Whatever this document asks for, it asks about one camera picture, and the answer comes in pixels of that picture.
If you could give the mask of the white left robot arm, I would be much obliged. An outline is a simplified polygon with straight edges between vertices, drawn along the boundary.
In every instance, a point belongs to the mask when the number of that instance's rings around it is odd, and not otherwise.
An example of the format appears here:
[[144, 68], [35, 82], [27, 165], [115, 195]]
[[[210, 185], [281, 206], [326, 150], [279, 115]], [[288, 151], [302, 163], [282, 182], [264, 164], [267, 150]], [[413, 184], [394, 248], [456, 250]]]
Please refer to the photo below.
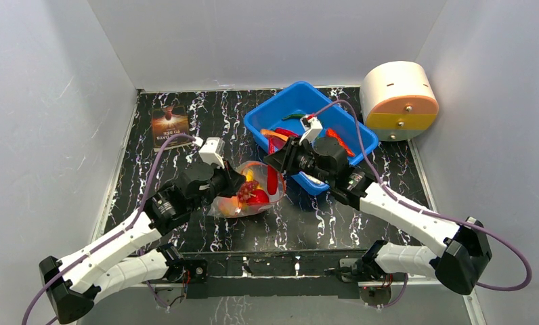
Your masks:
[[179, 177], [165, 182], [145, 198], [124, 222], [77, 252], [39, 262], [46, 294], [60, 324], [89, 313], [109, 295], [134, 284], [164, 278], [176, 282], [185, 265], [167, 246], [130, 258], [145, 245], [187, 223], [194, 213], [218, 197], [237, 195], [246, 177], [227, 161], [222, 165], [196, 162]]

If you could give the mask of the clear zip bag orange seal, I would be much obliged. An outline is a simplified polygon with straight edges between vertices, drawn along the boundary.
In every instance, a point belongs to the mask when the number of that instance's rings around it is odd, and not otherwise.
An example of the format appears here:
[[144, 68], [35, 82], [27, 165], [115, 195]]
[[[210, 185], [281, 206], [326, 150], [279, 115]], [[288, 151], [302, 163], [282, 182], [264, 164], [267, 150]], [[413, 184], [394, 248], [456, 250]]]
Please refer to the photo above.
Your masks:
[[231, 198], [217, 197], [207, 213], [216, 218], [239, 218], [256, 215], [271, 209], [284, 196], [283, 176], [262, 162], [246, 161], [236, 169], [246, 177]]

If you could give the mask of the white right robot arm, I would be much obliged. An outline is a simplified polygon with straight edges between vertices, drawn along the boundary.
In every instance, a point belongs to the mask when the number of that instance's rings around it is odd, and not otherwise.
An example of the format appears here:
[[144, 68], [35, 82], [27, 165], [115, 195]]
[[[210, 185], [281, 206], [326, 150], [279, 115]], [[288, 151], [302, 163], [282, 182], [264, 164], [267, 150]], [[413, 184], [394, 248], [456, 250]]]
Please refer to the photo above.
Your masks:
[[430, 216], [430, 210], [394, 192], [386, 192], [371, 173], [349, 164], [346, 151], [335, 141], [319, 138], [314, 144], [290, 137], [264, 163], [279, 173], [303, 172], [326, 183], [335, 199], [373, 215], [416, 238], [420, 245], [397, 245], [377, 240], [353, 263], [343, 262], [338, 276], [346, 281], [382, 280], [389, 274], [433, 278], [460, 295], [469, 295], [492, 259], [481, 222], [465, 224]]

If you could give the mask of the purple grape bunch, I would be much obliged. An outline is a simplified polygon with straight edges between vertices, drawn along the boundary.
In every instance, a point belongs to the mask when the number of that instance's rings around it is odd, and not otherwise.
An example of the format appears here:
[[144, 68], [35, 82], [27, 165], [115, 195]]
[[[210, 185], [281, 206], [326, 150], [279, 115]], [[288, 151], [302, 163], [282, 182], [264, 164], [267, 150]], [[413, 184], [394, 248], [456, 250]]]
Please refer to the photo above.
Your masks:
[[258, 186], [258, 181], [244, 182], [237, 192], [238, 201], [246, 202], [252, 196], [252, 193], [258, 188]]

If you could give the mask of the yellow mango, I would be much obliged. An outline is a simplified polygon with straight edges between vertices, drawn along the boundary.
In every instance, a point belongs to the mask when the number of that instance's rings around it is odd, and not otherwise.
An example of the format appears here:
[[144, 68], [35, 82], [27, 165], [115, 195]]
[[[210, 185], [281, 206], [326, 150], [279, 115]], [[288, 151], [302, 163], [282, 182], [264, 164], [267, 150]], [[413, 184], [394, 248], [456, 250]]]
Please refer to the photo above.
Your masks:
[[246, 181], [257, 181], [257, 165], [243, 166], [241, 173], [246, 177]]

